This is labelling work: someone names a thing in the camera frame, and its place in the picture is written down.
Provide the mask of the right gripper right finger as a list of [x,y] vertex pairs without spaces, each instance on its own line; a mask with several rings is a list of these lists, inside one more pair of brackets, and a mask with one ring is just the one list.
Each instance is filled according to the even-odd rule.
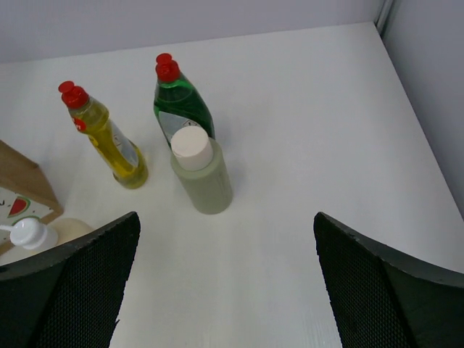
[[343,347],[462,347],[463,274],[319,212],[316,251]]

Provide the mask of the dark green bottle red cap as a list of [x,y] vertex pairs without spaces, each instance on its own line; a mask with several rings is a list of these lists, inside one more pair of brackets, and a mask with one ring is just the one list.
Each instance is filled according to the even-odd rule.
[[157,74],[154,114],[166,141],[170,143],[178,130],[190,125],[203,128],[210,138],[215,138],[215,127],[207,105],[172,55],[159,54],[154,70]]

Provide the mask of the cream bottle white pump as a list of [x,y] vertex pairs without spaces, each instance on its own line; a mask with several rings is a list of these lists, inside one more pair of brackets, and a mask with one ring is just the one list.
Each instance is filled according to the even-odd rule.
[[39,220],[27,217],[1,234],[1,265],[7,265],[65,244],[94,231],[82,220],[65,217],[46,225]]

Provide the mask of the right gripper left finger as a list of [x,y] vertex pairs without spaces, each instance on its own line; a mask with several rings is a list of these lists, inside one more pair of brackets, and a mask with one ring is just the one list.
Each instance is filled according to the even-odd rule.
[[141,232],[129,212],[1,266],[2,347],[108,347]]

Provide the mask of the yellow bottle red cap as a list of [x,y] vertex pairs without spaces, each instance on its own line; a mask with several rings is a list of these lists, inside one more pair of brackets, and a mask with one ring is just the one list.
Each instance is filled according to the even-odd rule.
[[75,128],[88,137],[115,180],[127,189],[143,186],[149,175],[146,160],[109,118],[107,107],[71,80],[61,83],[58,91]]

